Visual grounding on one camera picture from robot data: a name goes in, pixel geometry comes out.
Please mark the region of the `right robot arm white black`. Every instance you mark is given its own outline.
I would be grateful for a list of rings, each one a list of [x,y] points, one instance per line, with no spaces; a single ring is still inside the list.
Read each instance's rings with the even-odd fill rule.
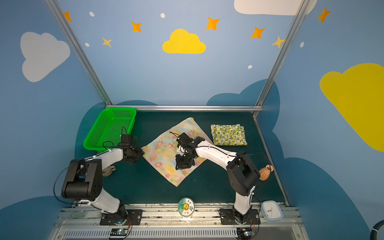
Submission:
[[[230,216],[239,224],[245,224],[251,218],[253,192],[261,174],[250,155],[229,152],[216,147],[204,138],[192,139],[186,133],[173,133],[177,140],[176,170],[195,166],[198,157],[210,160],[227,171],[230,185],[236,192]]]

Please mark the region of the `green circuit board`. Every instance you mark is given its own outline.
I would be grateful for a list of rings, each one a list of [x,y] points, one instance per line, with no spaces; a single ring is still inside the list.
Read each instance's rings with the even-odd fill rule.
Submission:
[[[254,232],[251,229],[237,228],[237,240],[251,240]]]
[[[127,237],[129,230],[127,228],[111,229],[109,240],[123,240]]]

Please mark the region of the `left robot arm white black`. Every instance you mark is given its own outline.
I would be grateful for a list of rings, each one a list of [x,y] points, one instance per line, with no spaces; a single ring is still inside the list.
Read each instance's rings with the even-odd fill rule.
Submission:
[[[125,127],[121,130],[121,141],[115,147],[92,157],[72,160],[62,172],[67,172],[61,191],[61,196],[71,199],[65,202],[54,193],[57,201],[73,205],[87,204],[102,213],[104,225],[133,225],[133,217],[126,210],[121,200],[113,197],[103,187],[103,171],[108,171],[113,164],[125,161],[135,164],[144,155],[144,151],[133,145],[134,137],[128,134]]]

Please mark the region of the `aluminium frame post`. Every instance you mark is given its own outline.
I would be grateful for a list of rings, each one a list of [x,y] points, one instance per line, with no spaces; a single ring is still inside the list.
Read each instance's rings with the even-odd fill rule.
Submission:
[[[310,6],[311,1],[310,0],[304,0],[299,5],[299,9],[293,19],[293,22],[288,30],[288,33],[286,35],[286,40],[283,42],[283,45],[280,47],[278,56],[276,58],[276,61],[272,67],[272,70],[264,84],[263,89],[261,90],[261,93],[258,97],[256,108],[261,109],[263,108],[263,104],[267,98],[268,93],[270,92],[270,89],[272,88],[272,85],[279,73],[280,68],[283,65],[283,62],[289,52],[289,49],[304,21],[304,18],[306,16],[306,11]]]
[[[65,36],[67,37],[69,43],[73,47],[76,55],[78,56],[80,62],[82,63],[84,69],[86,70],[88,76],[102,97],[106,105],[113,105],[111,98],[109,97],[106,89],[104,88],[99,76],[97,75],[95,69],[93,68],[90,60],[88,59],[80,41],[78,40],[75,32],[73,31],[70,22],[65,17],[65,14],[58,1],[45,0],[48,8],[55,17],[59,26],[63,30]]]

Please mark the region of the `right green circuit board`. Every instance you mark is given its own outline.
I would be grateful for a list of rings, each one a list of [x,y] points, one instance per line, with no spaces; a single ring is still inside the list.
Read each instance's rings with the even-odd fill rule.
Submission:
[[[254,232],[251,229],[237,228],[237,240],[251,240]]]

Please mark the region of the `rear aluminium frame bar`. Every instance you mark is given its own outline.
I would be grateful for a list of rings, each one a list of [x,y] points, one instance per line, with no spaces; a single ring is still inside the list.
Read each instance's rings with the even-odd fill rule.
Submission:
[[[145,112],[261,112],[262,106],[150,106],[107,105],[106,108],[134,108]]]

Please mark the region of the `aluminium rail base frame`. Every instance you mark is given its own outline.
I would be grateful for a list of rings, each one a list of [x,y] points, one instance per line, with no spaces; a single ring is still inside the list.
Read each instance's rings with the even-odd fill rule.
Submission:
[[[259,214],[259,225],[222,225],[219,209],[230,209],[228,203],[196,204],[189,219],[178,212],[177,204],[135,204],[127,210],[143,211],[138,226],[100,226],[102,214],[89,206],[64,208],[49,235],[50,240],[109,240],[111,229],[127,228],[124,240],[236,240],[237,228],[251,229],[252,240],[307,240],[309,236],[299,211],[295,207],[282,206],[283,219],[266,222]]]

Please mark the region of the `grey ceramic mug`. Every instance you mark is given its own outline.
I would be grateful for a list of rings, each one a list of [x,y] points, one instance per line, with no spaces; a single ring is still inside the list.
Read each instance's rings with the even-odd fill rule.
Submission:
[[[110,176],[114,171],[116,170],[115,166],[108,166],[102,171],[102,176],[103,177],[108,177]]]

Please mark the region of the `pastel floral skirt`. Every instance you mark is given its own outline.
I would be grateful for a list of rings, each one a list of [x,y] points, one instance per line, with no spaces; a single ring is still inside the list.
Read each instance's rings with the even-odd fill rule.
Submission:
[[[186,133],[192,139],[202,137],[212,143],[194,118],[187,118],[142,147],[146,161],[175,187],[178,187],[188,175],[205,161],[204,158],[198,157],[195,159],[195,165],[190,169],[176,170],[176,155],[179,152],[177,137],[174,134],[180,135],[182,133]]]

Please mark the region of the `small terracotta cup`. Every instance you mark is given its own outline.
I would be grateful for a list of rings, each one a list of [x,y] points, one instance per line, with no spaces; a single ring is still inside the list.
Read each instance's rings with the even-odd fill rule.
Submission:
[[[259,180],[266,181],[271,173],[274,171],[274,167],[272,165],[266,165],[264,168],[260,170]]]

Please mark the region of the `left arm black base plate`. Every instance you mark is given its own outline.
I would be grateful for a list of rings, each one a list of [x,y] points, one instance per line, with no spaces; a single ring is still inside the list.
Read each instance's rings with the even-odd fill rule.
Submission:
[[[138,226],[141,223],[143,211],[139,209],[125,210],[121,213],[102,214],[100,226]]]

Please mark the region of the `green plastic basket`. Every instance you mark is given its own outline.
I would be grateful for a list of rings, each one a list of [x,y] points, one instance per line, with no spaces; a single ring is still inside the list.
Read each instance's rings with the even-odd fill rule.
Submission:
[[[89,130],[83,147],[97,152],[104,152],[107,147],[116,147],[122,134],[131,134],[136,115],[136,109],[130,107],[102,110]]]

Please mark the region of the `left green circuit board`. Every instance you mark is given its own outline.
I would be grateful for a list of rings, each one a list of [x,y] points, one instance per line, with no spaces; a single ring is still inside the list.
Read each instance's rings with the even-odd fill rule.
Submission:
[[[127,228],[111,229],[109,240],[123,240],[127,237],[129,230]]]

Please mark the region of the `lemon print skirt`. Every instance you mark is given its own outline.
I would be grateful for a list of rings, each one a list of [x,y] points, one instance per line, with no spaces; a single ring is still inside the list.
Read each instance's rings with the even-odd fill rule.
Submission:
[[[211,125],[211,134],[216,146],[247,146],[245,129],[236,125]]]

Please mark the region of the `right aluminium frame post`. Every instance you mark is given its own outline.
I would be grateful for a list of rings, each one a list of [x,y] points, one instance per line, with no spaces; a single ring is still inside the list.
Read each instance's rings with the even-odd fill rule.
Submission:
[[[293,19],[293,22],[288,30],[288,33],[286,35],[286,40],[283,42],[283,45],[280,47],[278,56],[276,58],[276,61],[272,67],[272,70],[264,84],[263,89],[261,90],[261,93],[258,97],[256,108],[261,109],[263,108],[263,104],[267,98],[268,93],[270,92],[270,89],[272,88],[272,85],[279,73],[280,68],[283,65],[283,62],[289,52],[289,49],[304,21],[304,18],[306,16],[306,11],[310,6],[311,1],[310,0],[304,0],[299,5],[299,9]]]

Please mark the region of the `white square clock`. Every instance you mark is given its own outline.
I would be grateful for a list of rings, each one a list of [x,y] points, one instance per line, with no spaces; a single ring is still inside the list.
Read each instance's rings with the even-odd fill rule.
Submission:
[[[266,222],[277,222],[284,217],[279,204],[272,200],[262,202],[261,212]]]

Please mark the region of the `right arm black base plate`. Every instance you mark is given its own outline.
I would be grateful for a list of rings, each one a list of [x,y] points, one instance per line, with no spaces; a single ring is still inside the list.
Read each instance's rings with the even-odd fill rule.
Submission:
[[[261,223],[259,211],[250,209],[245,215],[240,214],[234,208],[219,209],[222,225],[259,225]]]

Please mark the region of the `round white green tape dispenser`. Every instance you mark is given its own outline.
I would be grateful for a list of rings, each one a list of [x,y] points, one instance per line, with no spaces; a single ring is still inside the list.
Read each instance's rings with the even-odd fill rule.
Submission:
[[[184,219],[189,219],[195,211],[195,203],[190,198],[183,198],[178,203],[178,212]]]

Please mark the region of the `left aluminium frame post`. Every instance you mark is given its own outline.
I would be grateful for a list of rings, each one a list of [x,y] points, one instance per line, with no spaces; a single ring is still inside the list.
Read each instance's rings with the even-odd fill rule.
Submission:
[[[97,75],[95,69],[93,68],[90,60],[88,59],[80,41],[78,40],[75,32],[73,31],[70,22],[65,17],[65,14],[58,1],[45,0],[48,8],[55,17],[59,26],[63,30],[65,36],[67,37],[69,43],[73,47],[76,55],[78,56],[80,62],[82,63],[84,69],[86,70],[88,76],[102,97],[106,105],[113,105],[111,98],[109,97],[106,89],[104,88],[99,76]]]

